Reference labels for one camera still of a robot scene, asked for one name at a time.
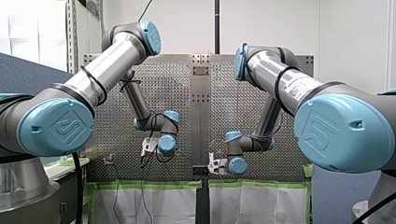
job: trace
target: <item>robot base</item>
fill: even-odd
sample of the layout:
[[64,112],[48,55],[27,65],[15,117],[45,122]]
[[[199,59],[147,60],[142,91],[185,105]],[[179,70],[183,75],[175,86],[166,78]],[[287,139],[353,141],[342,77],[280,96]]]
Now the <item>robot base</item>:
[[39,158],[0,164],[0,223],[61,223],[60,185]]

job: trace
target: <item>white sticker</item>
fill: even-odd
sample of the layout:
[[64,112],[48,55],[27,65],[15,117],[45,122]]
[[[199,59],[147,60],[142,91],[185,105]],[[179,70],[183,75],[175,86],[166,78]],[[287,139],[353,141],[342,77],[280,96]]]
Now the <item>white sticker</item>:
[[283,87],[283,91],[300,101],[306,94],[314,88],[320,86],[321,83],[305,74],[295,74],[295,77],[289,80]]

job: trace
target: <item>pegboard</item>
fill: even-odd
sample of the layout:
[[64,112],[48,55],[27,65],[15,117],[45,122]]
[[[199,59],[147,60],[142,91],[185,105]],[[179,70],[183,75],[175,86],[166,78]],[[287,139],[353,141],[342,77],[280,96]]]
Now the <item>pegboard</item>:
[[[86,63],[94,56],[85,58]],[[134,67],[135,79],[141,80],[141,90],[151,110],[159,113],[168,109],[180,114],[177,134],[178,153],[168,163],[159,163],[155,156],[145,168],[148,180],[191,180],[191,60],[189,56],[160,56]],[[89,166],[90,181],[117,178],[113,166],[104,165],[103,158],[112,153],[122,179],[141,179],[139,167],[142,142],[149,132],[134,129],[134,114],[120,86],[108,95],[104,105],[96,109],[93,135],[94,158]]]
[[[95,57],[87,55],[85,63]],[[312,75],[313,58],[300,56],[299,60],[303,71]],[[201,75],[194,74],[199,72],[198,66],[208,66],[208,73],[204,69]],[[197,63],[197,55],[161,55],[147,59],[134,70],[136,79],[142,81],[141,90],[151,110],[163,112],[172,109],[180,113],[178,153],[166,164],[153,158],[145,169],[147,174],[144,178],[148,180],[192,180],[192,166],[205,163],[207,160],[203,158],[207,158],[208,150],[225,158],[224,144],[214,142],[212,148],[208,148],[210,142],[223,140],[229,131],[252,133],[265,104],[266,93],[233,79],[233,56],[230,55],[210,55],[210,58],[206,55],[205,63]],[[246,153],[249,169],[244,178],[304,179],[302,165],[308,161],[297,147],[292,123],[293,118],[285,115],[273,151]],[[94,153],[87,153],[92,159],[89,181],[118,177],[141,179],[141,144],[148,136],[149,132],[134,129],[133,110],[117,86],[109,93],[106,103],[96,109],[96,127],[90,147]],[[115,157],[119,176],[114,166],[103,162],[110,153]]]

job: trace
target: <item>robot logo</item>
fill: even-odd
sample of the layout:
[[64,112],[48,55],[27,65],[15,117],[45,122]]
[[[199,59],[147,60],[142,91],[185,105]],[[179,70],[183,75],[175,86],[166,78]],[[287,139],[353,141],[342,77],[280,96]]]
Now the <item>robot logo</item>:
[[76,112],[68,111],[50,127],[63,143],[71,146],[88,129]]
[[301,140],[323,156],[320,151],[328,147],[331,135],[336,135],[340,131],[337,126],[317,111],[311,110],[303,128]]

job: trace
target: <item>robotic arm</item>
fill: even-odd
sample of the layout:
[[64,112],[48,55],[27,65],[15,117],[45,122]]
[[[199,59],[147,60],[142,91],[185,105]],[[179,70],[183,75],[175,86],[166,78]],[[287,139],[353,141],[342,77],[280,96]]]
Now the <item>robotic arm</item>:
[[[265,57],[271,58],[274,61],[288,64],[292,67],[298,66],[297,58],[287,49],[281,48],[259,48],[244,45],[241,50],[249,50],[249,56],[253,56],[260,51],[267,51]],[[238,57],[235,57],[235,64],[238,64]],[[264,91],[263,86],[256,76],[250,70],[246,73],[241,71],[243,67],[235,67],[234,78],[239,81],[248,81],[251,85]],[[276,126],[277,118],[281,110],[280,104],[277,100],[270,96],[265,104],[262,116],[255,132],[251,135],[242,135],[240,132],[228,132],[225,136],[227,145],[227,163],[225,165],[227,171],[232,175],[243,175],[248,165],[243,157],[244,152],[267,151],[275,146],[273,139],[274,128]]]
[[67,82],[45,89],[32,99],[0,95],[5,105],[0,113],[0,126],[4,127],[0,132],[0,157],[53,157],[81,149],[92,134],[93,109],[105,102],[107,93],[133,65],[160,53],[161,38],[154,23],[136,22],[107,32],[103,49],[102,55],[81,67]]
[[[146,24],[143,28],[138,26],[138,23],[125,24],[113,27],[105,33],[105,40],[111,40],[114,34],[129,32],[139,33],[139,29],[143,31],[142,35],[138,38],[145,39],[151,38],[155,42],[160,41],[160,37],[155,35],[156,29],[153,23]],[[107,49],[111,43],[105,41],[103,43],[103,49]],[[146,45],[146,51],[151,55],[156,55],[160,52],[161,45],[158,48],[155,45]],[[140,90],[139,83],[133,81],[134,70],[130,69],[124,76],[120,79],[120,85],[122,87],[122,92],[127,99],[130,107],[134,111],[134,127],[139,131],[151,131],[151,132],[161,132],[160,139],[147,138],[144,141],[144,146],[147,143],[148,147],[144,147],[143,155],[146,151],[153,152],[158,147],[159,152],[165,157],[172,156],[176,150],[176,137],[178,132],[179,114],[176,111],[167,110],[163,113],[153,114],[149,110],[146,103],[145,97]]]
[[395,97],[372,95],[341,82],[321,83],[297,68],[287,49],[244,45],[234,60],[234,77],[267,91],[261,122],[252,136],[226,133],[227,171],[243,174],[243,152],[271,149],[271,136],[280,108],[295,117],[300,150],[316,165],[345,173],[396,168]]

